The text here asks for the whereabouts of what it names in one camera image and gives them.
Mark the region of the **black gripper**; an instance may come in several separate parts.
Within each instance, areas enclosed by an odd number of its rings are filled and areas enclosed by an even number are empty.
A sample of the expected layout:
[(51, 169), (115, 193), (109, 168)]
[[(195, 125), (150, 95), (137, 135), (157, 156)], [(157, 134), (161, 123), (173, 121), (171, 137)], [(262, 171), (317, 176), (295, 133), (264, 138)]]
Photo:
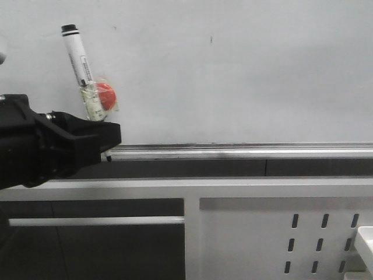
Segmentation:
[(99, 164), (121, 143), (118, 123), (30, 108), (25, 94), (1, 95), (1, 189), (35, 187)]

